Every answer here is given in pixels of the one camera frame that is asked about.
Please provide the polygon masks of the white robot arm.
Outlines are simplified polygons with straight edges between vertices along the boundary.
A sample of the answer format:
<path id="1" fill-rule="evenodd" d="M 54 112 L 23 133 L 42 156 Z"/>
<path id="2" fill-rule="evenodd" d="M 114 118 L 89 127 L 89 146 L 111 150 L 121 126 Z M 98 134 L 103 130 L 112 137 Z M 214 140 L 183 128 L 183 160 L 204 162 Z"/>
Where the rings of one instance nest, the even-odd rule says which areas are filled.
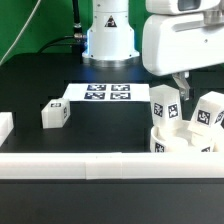
<path id="1" fill-rule="evenodd" d="M 191 70 L 224 63 L 224 0 L 145 0 L 151 16 L 143 27 L 141 52 L 129 25 L 129 0 L 92 3 L 85 63 L 120 67 L 141 58 L 150 73 L 172 75 L 185 100 Z"/>

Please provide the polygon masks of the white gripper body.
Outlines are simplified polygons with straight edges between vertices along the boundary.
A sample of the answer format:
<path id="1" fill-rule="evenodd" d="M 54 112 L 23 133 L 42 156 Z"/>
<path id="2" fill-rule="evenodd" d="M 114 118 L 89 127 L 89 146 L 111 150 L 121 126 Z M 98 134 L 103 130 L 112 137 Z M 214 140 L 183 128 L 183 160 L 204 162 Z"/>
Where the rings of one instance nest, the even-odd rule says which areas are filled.
<path id="1" fill-rule="evenodd" d="M 157 76 L 224 63 L 224 23 L 206 25 L 202 13 L 152 15 L 143 28 L 142 61 Z"/>

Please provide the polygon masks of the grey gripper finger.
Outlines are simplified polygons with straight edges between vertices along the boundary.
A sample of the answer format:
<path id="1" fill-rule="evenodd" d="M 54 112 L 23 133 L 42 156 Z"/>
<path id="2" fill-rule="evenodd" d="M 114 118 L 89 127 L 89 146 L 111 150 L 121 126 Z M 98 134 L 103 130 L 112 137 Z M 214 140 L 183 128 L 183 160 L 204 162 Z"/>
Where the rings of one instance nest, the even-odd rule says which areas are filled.
<path id="1" fill-rule="evenodd" d="M 172 77 L 179 87 L 181 98 L 183 100 L 188 100 L 190 98 L 190 86 L 187 81 L 187 78 L 189 77 L 189 72 L 188 71 L 177 72 L 174 73 Z"/>

